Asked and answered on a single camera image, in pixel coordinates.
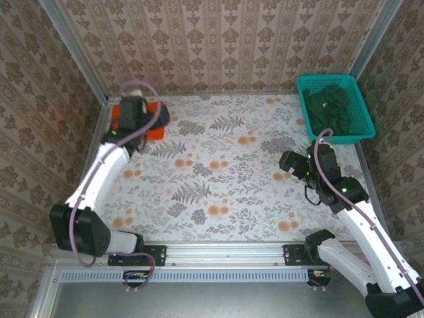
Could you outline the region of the orange t-shirt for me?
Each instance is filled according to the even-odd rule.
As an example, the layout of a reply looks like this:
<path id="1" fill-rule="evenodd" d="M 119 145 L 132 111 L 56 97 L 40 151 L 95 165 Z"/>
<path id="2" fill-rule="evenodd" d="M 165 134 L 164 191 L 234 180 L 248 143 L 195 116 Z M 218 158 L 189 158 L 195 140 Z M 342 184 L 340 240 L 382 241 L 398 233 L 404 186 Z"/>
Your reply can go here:
<path id="1" fill-rule="evenodd" d="M 160 103 L 160 108 L 165 105 L 164 102 Z M 165 126 L 161 126 L 158 120 L 149 128 L 146 135 L 142 135 L 144 140 L 162 140 L 164 138 Z"/>

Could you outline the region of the teal plastic basket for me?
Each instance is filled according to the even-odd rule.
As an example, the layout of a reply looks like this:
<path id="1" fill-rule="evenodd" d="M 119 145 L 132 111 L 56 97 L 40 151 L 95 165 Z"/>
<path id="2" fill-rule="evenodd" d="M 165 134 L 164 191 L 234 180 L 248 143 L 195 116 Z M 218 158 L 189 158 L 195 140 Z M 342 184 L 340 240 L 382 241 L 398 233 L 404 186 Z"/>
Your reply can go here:
<path id="1" fill-rule="evenodd" d="M 314 94 L 330 85 L 339 86 L 347 92 L 350 100 L 347 109 L 351 117 L 350 134 L 345 136 L 336 136 L 333 134 L 331 142 L 333 144 L 354 144 L 361 140 L 373 138 L 375 136 L 376 129 L 374 128 L 374 124 L 371 120 L 358 85 L 347 74 L 303 75 L 297 78 L 296 84 L 299 91 L 301 110 L 305 120 L 307 135 L 310 140 L 315 140 L 317 135 L 313 134 L 311 130 L 302 91 L 309 89 L 310 93 Z"/>

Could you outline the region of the floral patterned table cover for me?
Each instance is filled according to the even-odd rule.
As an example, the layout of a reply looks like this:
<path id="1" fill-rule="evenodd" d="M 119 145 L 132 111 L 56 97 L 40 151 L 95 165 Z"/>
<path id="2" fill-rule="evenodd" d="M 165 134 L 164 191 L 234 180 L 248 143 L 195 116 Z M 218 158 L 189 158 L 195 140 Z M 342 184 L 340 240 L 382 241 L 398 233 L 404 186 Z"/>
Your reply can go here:
<path id="1" fill-rule="evenodd" d="M 118 174 L 99 216 L 157 241 L 297 241 L 327 229 L 352 241 L 331 210 L 279 167 L 310 145 L 297 95 L 168 96 L 164 138 Z"/>

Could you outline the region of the dark green t-shirt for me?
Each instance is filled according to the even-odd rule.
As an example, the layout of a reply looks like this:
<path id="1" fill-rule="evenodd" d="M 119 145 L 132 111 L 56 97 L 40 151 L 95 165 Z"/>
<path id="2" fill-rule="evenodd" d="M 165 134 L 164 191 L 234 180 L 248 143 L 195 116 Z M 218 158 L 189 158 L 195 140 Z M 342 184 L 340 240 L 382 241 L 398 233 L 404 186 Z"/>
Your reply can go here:
<path id="1" fill-rule="evenodd" d="M 336 136 L 350 134 L 351 117 L 347 109 L 350 100 L 343 88 L 330 85 L 314 94 L 306 89 L 302 96 L 313 134 L 318 135 L 324 129 L 332 129 Z"/>

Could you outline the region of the black connector socket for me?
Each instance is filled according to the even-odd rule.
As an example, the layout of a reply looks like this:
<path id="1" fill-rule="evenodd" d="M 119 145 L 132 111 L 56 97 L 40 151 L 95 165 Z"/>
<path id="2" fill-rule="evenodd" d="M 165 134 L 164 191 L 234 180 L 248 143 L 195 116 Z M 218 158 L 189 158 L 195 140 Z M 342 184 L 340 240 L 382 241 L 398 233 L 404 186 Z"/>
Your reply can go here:
<path id="1" fill-rule="evenodd" d="M 126 288 L 141 288 L 150 278 L 148 270 L 128 270 L 123 272 L 123 285 Z"/>
<path id="2" fill-rule="evenodd" d="M 326 270 L 308 270 L 308 281 L 310 286 L 323 287 L 328 286 L 331 281 L 331 271 Z"/>

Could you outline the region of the grey metal sheet panel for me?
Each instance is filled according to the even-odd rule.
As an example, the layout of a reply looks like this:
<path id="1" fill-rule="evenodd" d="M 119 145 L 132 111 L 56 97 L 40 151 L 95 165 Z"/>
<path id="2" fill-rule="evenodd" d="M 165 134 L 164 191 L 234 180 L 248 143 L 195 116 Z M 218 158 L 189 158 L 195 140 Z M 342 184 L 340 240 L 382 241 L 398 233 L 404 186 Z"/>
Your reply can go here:
<path id="1" fill-rule="evenodd" d="M 324 291 L 306 283 L 61 283 L 48 318 L 373 318 L 346 280 Z"/>

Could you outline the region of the aluminium frame post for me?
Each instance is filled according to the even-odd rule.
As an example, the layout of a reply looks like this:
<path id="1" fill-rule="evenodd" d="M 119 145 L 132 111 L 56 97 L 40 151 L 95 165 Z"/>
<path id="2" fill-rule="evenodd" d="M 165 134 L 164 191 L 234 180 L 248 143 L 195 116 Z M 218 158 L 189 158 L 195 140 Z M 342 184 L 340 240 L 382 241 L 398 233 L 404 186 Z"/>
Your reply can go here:
<path id="1" fill-rule="evenodd" d="M 94 63 L 89 60 L 88 53 L 83 47 L 83 42 L 78 38 L 76 28 L 72 26 L 70 18 L 66 16 L 65 10 L 63 10 L 58 0 L 39 1 L 76 62 L 79 70 L 83 74 L 86 82 L 90 86 L 100 106 L 103 107 L 107 103 L 107 90 L 95 71 Z"/>
<path id="2" fill-rule="evenodd" d="M 379 10 L 376 18 L 368 34 L 356 55 L 349 71 L 348 76 L 356 83 L 363 73 L 365 67 L 369 63 L 373 53 L 377 49 L 380 41 L 385 35 L 390 23 L 393 21 L 396 13 L 401 7 L 403 0 L 384 0 L 381 9 Z"/>

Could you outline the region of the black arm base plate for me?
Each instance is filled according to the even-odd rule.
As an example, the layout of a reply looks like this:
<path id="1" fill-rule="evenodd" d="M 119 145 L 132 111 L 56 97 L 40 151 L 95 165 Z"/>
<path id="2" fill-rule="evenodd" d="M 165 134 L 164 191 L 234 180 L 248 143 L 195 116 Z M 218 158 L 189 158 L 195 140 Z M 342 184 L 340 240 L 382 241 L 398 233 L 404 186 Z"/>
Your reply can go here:
<path id="1" fill-rule="evenodd" d="M 286 266 L 328 266 L 317 253 L 310 251 L 304 244 L 285 244 L 284 262 Z"/>
<path id="2" fill-rule="evenodd" d="M 145 245 L 144 253 L 147 253 L 153 257 L 156 266 L 164 266 L 166 262 L 166 246 L 165 245 Z M 131 267 L 131 266 L 148 266 L 149 260 L 145 256 L 135 256 L 134 253 L 119 256 L 109 255 L 108 266 L 120 266 L 120 267 Z"/>

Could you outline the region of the wide aluminium base rail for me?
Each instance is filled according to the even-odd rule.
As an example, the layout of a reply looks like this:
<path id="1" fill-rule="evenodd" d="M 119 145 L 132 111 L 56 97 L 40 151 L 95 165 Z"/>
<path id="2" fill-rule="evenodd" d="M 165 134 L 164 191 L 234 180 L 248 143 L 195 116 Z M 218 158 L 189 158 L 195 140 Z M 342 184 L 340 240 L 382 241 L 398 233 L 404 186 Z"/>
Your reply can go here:
<path id="1" fill-rule="evenodd" d="M 147 242 L 146 245 L 166 246 L 165 261 L 159 260 L 159 269 L 165 268 L 283 268 L 285 266 L 284 246 L 287 244 L 302 244 L 303 242 Z M 366 261 L 363 252 L 354 241 L 342 241 L 347 250 L 361 260 Z M 90 269 L 122 268 L 125 270 L 148 269 L 148 261 L 142 260 L 136 264 L 130 257 L 124 257 L 123 264 L 109 265 L 108 256 L 98 258 Z M 71 252 L 60 250 L 53 245 L 47 267 L 53 268 L 84 268 Z"/>

